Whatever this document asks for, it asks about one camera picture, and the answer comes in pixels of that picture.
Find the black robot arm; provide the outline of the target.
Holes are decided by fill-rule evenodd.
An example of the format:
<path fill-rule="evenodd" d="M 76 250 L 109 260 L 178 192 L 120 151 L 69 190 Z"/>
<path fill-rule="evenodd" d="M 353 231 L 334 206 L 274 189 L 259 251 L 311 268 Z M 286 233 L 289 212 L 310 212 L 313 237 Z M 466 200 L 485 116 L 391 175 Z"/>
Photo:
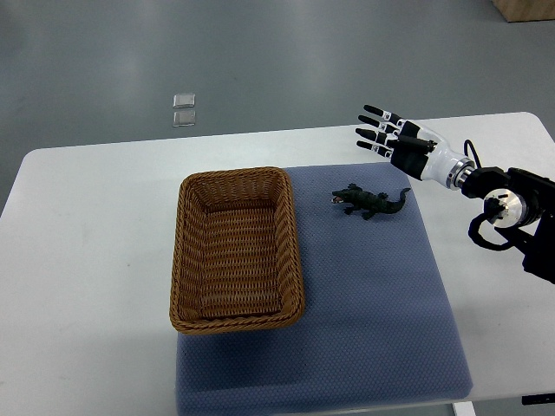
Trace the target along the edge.
<path fill-rule="evenodd" d="M 524 169 L 467 168 L 456 185 L 483 200 L 468 236 L 481 248 L 523 255 L 525 272 L 554 282 L 554 182 Z"/>

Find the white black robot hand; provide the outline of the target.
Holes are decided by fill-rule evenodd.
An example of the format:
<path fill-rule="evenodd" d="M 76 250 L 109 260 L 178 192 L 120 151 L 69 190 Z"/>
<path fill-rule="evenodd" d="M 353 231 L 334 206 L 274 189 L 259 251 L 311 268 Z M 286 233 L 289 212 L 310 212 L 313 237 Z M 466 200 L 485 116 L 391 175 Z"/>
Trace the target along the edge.
<path fill-rule="evenodd" d="M 421 123 L 371 105 L 363 110 L 358 120 L 364 126 L 356 129 L 361 137 L 356 144 L 388 159 L 409 177 L 456 190 L 476 168 L 469 157 L 456 153 L 440 134 Z"/>

